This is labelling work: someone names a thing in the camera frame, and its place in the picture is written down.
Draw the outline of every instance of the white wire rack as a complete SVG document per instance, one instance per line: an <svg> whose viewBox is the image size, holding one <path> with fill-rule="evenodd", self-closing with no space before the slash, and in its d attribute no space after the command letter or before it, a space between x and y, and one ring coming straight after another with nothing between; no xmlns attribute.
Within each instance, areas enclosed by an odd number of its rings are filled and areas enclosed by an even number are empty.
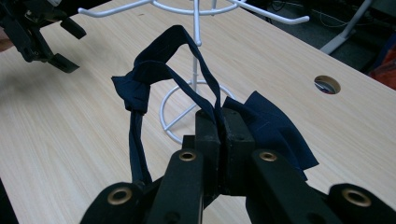
<svg viewBox="0 0 396 224"><path fill-rule="evenodd" d="M168 5L165 5L163 3L160 3L157 0L140 0L137 2L133 2L131 4L127 4L121 7L115 7L115 8L111 8L109 10L106 11L100 11L100 12L93 12L84 8L79 8L78 12L80 14L84 14L90 17L94 17L94 18L102 18L102 17L106 17L106 16L111 16L117 13L120 13L122 11L128 10L128 9L132 9L135 7L140 7L146 4L152 4L155 7L158 7L160 9L169 11L169 12L173 12L176 14L182 14L182 15L190 15L193 16L193 31L194 31L194 42L195 44L200 47L202 46L202 41L201 41L201 34L200 34L200 17L201 16L214 16L220 13L225 13L225 12L229 12L231 10L234 10L238 7L242 7L245 9L248 9L250 11L253 11L257 14L260 14L264 17L270 18L272 20L275 21L280 21L283 22L285 24L289 24L289 25L293 25L293 24L298 24L298 23L302 23L302 22L306 22L309 21L309 17L304 16L301 18L297 18L297 19L287 19L281 16L278 16L274 13L268 12L266 10L263 10L261 8L258 7L254 7L248 3L246 3L247 0L226 0L228 2L230 2L231 4L228 5L227 7L220 7L217 8L217 0L212 0L211 2L211 9L208 10L201 10L200 9L200 2L199 0L193 0L193 9L184 9L184 8L177 8L177 7L169 7ZM198 78L198 72L197 72L197 67L198 67L198 60L193 57L193 61L192 61L192 79L191 81L189 81L188 83L191 85L192 89L194 91L197 91L197 84L205 84L204 80L197 80ZM225 87L220 86L220 89L227 94L229 97L234 98L233 94L227 90ZM161 103L161 107L160 107L160 121L161 121L161 125L163 126L163 130L168 134L169 137L171 137L174 141L178 142L178 143L182 143L181 139L179 137L177 137L170 129L172 128L172 126L174 126L179 120L181 120L184 116L186 116L190 111L192 111L195 107L196 104L192 104L189 108L187 108L184 112L182 112L179 116L177 116L174 120L172 120L169 123L165 122L165 118L164 118L164 107L165 104L167 102L167 100L171 97L171 95L175 92L179 90L179 87L174 87L172 90L170 90L163 98L163 102Z"/></svg>

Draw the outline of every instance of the light wood tabletop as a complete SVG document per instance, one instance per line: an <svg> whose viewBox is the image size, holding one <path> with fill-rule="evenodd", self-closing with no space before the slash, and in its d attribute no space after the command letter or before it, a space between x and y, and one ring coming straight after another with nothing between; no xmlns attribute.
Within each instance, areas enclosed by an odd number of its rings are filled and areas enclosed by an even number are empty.
<svg viewBox="0 0 396 224"><path fill-rule="evenodd" d="M27 63L15 48L0 53L0 176L20 223L79 223L102 189L131 182L129 112L110 78L132 70L137 54L170 26L182 24L192 34L192 17L152 5L102 19L73 19L88 33L81 40L59 24L42 29L54 52L80 66L72 74ZM320 163L306 172L310 186L327 193L333 184L355 184L396 208L395 91L241 8L202 17L201 34L200 51L221 85L240 102L258 91L297 126ZM192 56L185 46L169 65L191 78ZM319 91L319 76L335 79L340 92ZM152 86L143 121L154 179L180 149L159 122L161 101L174 87L170 80ZM189 105L187 96L174 94L165 118ZM193 134L193 113L173 130ZM244 199L220 197L204 211L204 223L249 223Z"/></svg>

